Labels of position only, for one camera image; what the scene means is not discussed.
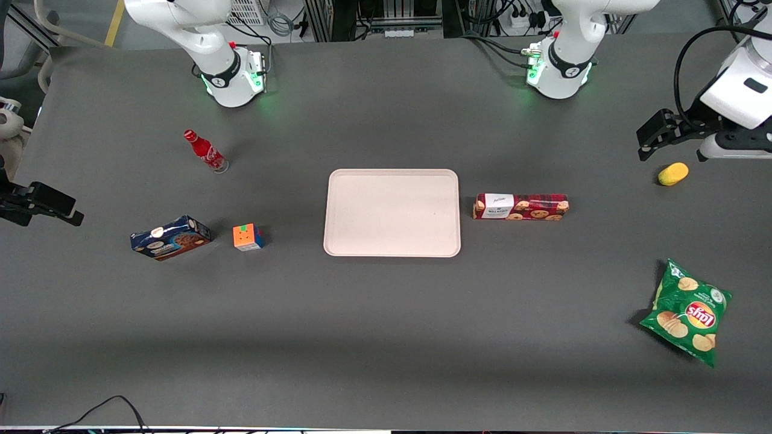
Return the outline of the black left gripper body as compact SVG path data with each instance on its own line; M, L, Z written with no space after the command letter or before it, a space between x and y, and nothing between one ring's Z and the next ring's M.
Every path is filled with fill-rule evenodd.
M726 130L724 118L698 98L694 99L689 108L681 102L679 116L679 143L699 140L703 145Z

